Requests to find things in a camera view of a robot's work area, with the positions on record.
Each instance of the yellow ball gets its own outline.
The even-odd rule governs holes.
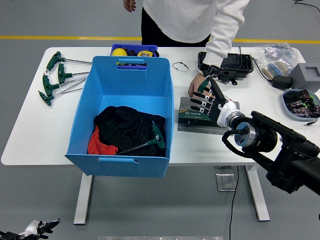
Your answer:
[[[115,50],[113,50],[112,56],[128,56],[126,50],[124,50],[123,48],[116,48]]]

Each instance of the green t-handle hex key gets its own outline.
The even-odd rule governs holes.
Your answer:
[[[88,62],[88,61],[79,61],[79,60],[73,60],[73,59],[66,59],[64,57],[61,57],[61,52],[57,51],[52,56],[52,58],[50,59],[48,65],[46,66],[45,72],[47,73],[48,71],[53,69],[54,66],[59,62],[71,62],[71,63],[86,64],[86,65],[91,65],[92,64],[92,62]]]
[[[43,100],[46,104],[48,104],[49,106],[51,106],[51,101],[52,101],[56,96],[61,95],[61,94],[65,94],[65,93],[67,93],[67,91],[70,90],[71,88],[74,88],[75,86],[78,86],[79,84],[83,83],[83,82],[86,80],[87,77],[84,77],[84,78],[85,78],[84,80],[81,80],[81,81],[77,82],[76,84],[74,84],[74,85],[66,88],[66,89],[63,90],[63,91],[60,91],[60,92],[56,93],[55,95],[46,96],[43,92],[38,91],[38,92],[39,92],[39,95],[40,95],[40,97],[42,98],[42,100]]]
[[[79,72],[79,73],[65,73],[65,67],[62,63],[58,65],[58,81],[59,84],[63,84],[66,79],[72,78],[79,75],[89,74],[89,72]]]
[[[164,137],[162,136],[162,133],[160,131],[160,129],[157,127],[157,125],[152,121],[153,125],[151,126],[152,127],[152,131],[153,131],[153,134],[154,134],[154,139],[142,144],[142,145],[139,145],[139,146],[135,146],[133,148],[130,148],[128,150],[125,150],[125,151],[122,151],[122,152],[119,152],[115,155],[122,155],[122,154],[126,154],[126,153],[129,153],[129,152],[132,152],[136,149],[140,149],[140,148],[143,148],[145,146],[150,146],[150,145],[158,145],[159,148],[161,149],[165,149],[166,148],[166,143],[165,143],[165,140],[164,140]]]
[[[50,80],[49,80],[48,76],[44,74],[42,76],[42,83],[43,83],[45,94],[48,97],[51,97],[55,89],[58,89],[58,88],[63,87],[65,85],[72,84],[74,82],[77,82],[77,81],[80,81],[80,80],[83,80],[83,79],[86,79],[86,78],[87,78],[86,76],[83,76],[83,77],[80,77],[80,78],[77,78],[77,79],[74,79],[74,80],[71,80],[71,81],[66,81],[66,82],[61,83],[61,84],[58,84],[58,83],[57,84],[50,84]]]

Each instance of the wire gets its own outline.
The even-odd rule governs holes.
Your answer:
[[[254,58],[252,58],[252,60],[254,61],[255,65],[256,65],[256,67],[258,68],[258,70],[259,70],[260,74],[262,75],[262,77],[264,77],[264,79],[266,79],[268,82],[271,82],[271,83],[272,83],[272,80],[268,79],[268,78],[261,72],[261,70],[260,70],[260,68],[259,68],[256,60],[255,60]]]
[[[186,70],[181,70],[181,69],[179,69],[178,67],[176,67],[175,66],[175,64],[182,64],[182,65],[184,65],[185,67],[186,67]],[[178,71],[180,71],[180,72],[189,72],[189,67],[187,66],[187,65],[185,65],[182,61],[177,61],[177,62],[175,62],[175,63],[173,63],[172,64],[172,67],[175,69],[175,70],[178,70]]]
[[[305,126],[310,126],[311,124],[315,124],[318,121],[318,118],[315,118],[315,121],[308,122]]]
[[[234,194],[232,198],[232,203],[231,203],[231,216],[230,216],[230,224],[229,224],[229,240],[231,240],[231,223],[232,223],[232,216],[234,214],[234,202],[235,202],[235,197],[236,197],[236,192],[239,184],[239,166],[236,166],[236,171],[237,171],[237,181],[234,189]]]
[[[304,0],[294,0],[295,2],[295,4],[302,4],[302,5],[308,5],[308,6],[311,6],[311,7],[314,7],[314,8],[316,8],[319,12],[320,12],[320,9],[318,8],[318,7],[316,7],[316,6],[314,6],[314,5],[311,5],[311,4],[308,4],[308,3],[302,3],[302,1],[304,1]]]
[[[252,159],[252,156],[250,154],[248,154],[247,152],[242,152],[239,151],[238,149],[236,149],[231,142],[228,141],[228,137],[230,137],[230,135],[232,134],[248,134],[249,132],[247,132],[249,129],[247,129],[246,127],[243,128],[242,130],[239,129],[235,129],[235,130],[228,130],[226,131],[223,136],[222,136],[222,142],[225,144],[225,146],[233,153],[246,158],[246,159]]]

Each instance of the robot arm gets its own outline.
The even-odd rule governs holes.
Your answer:
[[[303,135],[276,122],[263,114],[253,111],[251,118],[240,112],[236,105],[225,97],[212,77],[203,71],[214,99],[207,109],[194,109],[207,113],[209,118],[220,127],[229,129],[222,137],[222,141],[235,154],[251,158],[267,170],[266,177],[273,186],[289,194],[305,185],[320,195],[320,148],[308,141]],[[281,151],[275,160],[271,160],[260,152],[271,152],[277,145],[278,134],[281,136]],[[228,137],[234,135],[237,150]]]
[[[33,220],[24,232],[16,234],[13,232],[2,232],[0,231],[0,240],[38,240],[48,239],[49,237],[43,235],[45,233],[51,234],[52,229],[60,223],[60,219],[53,220],[51,222],[43,222]]]

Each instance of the human hand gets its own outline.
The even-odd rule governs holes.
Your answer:
[[[202,76],[200,73],[195,75],[188,89],[188,94],[190,98],[194,96],[194,92],[198,92],[198,88],[204,82],[204,80],[205,80],[205,77]]]
[[[134,12],[136,10],[136,2],[135,0],[123,0],[123,7],[128,12]]]

